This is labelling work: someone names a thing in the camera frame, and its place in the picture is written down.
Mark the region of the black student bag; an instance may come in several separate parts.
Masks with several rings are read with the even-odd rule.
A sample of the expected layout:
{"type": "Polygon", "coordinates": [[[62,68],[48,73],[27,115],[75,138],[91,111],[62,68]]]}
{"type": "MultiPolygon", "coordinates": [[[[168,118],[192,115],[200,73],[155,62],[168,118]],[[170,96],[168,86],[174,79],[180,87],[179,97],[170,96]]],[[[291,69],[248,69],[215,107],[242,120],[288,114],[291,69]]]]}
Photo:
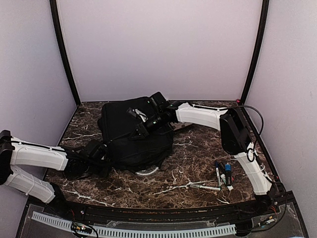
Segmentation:
{"type": "Polygon", "coordinates": [[[98,127],[103,143],[107,145],[107,157],[113,168],[138,172],[149,167],[160,167],[172,152],[173,129],[166,124],[144,139],[133,140],[129,136],[141,119],[133,118],[128,109],[138,109],[148,118],[156,115],[148,102],[149,97],[108,102],[102,106],[98,127]]]}

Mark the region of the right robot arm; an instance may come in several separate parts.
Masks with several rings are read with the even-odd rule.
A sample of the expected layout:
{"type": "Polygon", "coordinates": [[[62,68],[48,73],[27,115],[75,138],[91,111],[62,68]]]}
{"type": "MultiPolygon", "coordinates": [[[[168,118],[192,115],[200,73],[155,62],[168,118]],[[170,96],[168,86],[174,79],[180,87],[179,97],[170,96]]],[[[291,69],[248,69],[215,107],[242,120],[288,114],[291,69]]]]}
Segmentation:
{"type": "Polygon", "coordinates": [[[127,113],[141,120],[130,134],[133,140],[144,139],[170,122],[198,124],[220,131],[223,150],[240,163],[251,182],[257,200],[253,203],[253,211],[263,215],[272,207],[276,189],[258,156],[256,142],[251,138],[239,106],[217,108],[175,101],[155,105],[152,117],[139,109],[129,108],[127,113]]]}

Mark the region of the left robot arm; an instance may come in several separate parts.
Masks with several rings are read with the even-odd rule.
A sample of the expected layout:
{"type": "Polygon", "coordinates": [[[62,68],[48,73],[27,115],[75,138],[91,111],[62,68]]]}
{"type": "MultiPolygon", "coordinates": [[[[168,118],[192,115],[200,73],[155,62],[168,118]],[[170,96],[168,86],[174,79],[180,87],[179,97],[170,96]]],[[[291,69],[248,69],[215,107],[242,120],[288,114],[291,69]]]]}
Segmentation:
{"type": "Polygon", "coordinates": [[[0,183],[50,204],[59,216],[66,216],[70,206],[64,201],[59,186],[33,176],[20,166],[62,171],[68,179],[77,179],[85,173],[105,177],[110,170],[106,156],[106,145],[96,140],[85,147],[52,147],[20,140],[9,130],[3,130],[0,133],[0,183]]]}

